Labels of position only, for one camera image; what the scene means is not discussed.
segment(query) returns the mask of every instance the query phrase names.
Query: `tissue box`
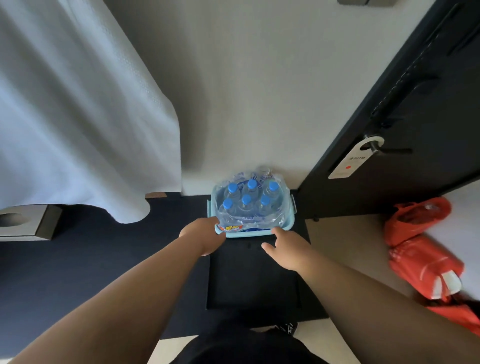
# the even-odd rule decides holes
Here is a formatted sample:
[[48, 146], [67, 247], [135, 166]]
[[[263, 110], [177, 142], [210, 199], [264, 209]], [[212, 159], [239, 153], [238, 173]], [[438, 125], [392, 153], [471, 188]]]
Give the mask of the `tissue box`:
[[0, 242], [50, 240], [60, 218], [54, 205], [13, 206], [0, 210]]

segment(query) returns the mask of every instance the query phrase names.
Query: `white wall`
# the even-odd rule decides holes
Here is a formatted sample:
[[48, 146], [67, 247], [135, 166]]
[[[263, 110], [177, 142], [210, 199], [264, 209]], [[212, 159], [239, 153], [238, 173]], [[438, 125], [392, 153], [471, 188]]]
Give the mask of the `white wall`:
[[452, 213], [428, 234], [465, 263], [464, 291], [480, 300], [480, 180], [445, 195]]
[[433, 0], [105, 0], [180, 120], [184, 194], [261, 164], [297, 188]]

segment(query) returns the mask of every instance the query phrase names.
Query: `blue bottle cap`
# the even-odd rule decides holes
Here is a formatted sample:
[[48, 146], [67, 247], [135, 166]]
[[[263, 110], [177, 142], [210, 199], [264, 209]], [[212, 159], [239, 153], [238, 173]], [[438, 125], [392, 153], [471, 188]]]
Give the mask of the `blue bottle cap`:
[[255, 187], [257, 187], [257, 184], [257, 180], [248, 180], [247, 186], [253, 190]]
[[270, 188], [270, 191], [276, 191], [278, 190], [278, 183], [275, 181], [270, 181], [268, 188]]
[[230, 192], [231, 194], [234, 193], [236, 190], [238, 190], [238, 186], [236, 183], [230, 183], [228, 185], [228, 192]]
[[268, 205], [270, 203], [270, 197], [262, 195], [262, 198], [260, 199], [260, 203], [262, 205]]
[[241, 198], [241, 202], [244, 205], [248, 205], [250, 202], [252, 202], [252, 197], [249, 194], [246, 194], [244, 197]]
[[225, 208], [225, 210], [232, 208], [232, 206], [233, 206], [233, 201], [231, 198], [226, 198], [225, 201], [223, 201], [223, 207]]

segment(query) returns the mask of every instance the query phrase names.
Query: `red plastic bag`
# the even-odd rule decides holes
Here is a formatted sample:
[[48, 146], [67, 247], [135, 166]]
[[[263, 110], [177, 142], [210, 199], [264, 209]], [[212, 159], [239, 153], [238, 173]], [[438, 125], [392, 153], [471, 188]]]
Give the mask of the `red plastic bag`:
[[480, 319], [466, 304], [459, 306], [427, 307], [429, 310], [462, 325], [474, 334], [480, 336]]
[[419, 204], [395, 205], [398, 211], [385, 223], [384, 238], [395, 247], [430, 226], [446, 218], [452, 212], [450, 202], [444, 197], [435, 197]]
[[430, 300], [444, 299], [461, 290], [464, 264], [425, 235], [390, 249], [390, 267]]

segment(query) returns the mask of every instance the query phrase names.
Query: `black door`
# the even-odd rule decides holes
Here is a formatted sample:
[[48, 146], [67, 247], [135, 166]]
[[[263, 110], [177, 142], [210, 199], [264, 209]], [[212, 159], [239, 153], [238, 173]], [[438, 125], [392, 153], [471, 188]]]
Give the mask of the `black door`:
[[[371, 157], [329, 179], [337, 166], [353, 170], [342, 160], [373, 135], [380, 150], [366, 143]], [[437, 1], [302, 183], [297, 205], [304, 218], [383, 212], [479, 172], [480, 1]]]

